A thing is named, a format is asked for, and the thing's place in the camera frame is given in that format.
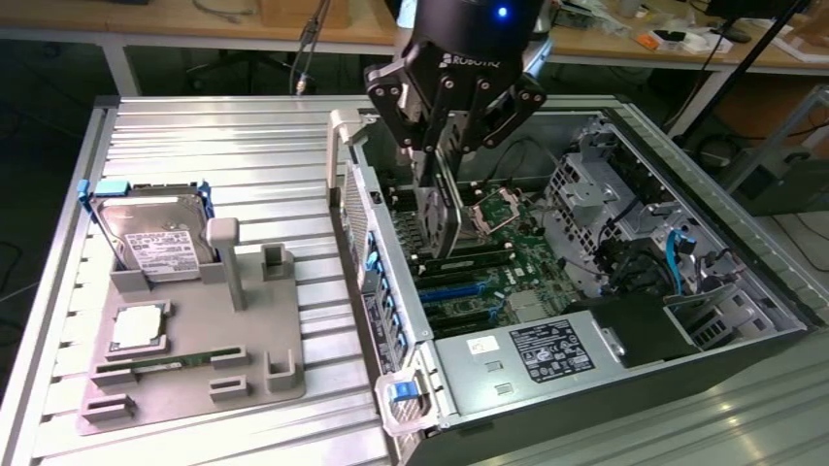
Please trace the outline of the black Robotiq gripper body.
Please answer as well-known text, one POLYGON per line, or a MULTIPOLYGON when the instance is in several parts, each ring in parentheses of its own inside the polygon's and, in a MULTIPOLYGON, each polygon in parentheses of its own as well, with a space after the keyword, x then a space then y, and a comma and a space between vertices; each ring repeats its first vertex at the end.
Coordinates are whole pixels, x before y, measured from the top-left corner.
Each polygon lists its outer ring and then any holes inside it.
POLYGON ((419 1, 414 32, 403 48, 406 79, 422 108, 434 109, 447 92, 449 108, 470 109, 474 94, 499 97, 523 75, 541 1, 419 1))

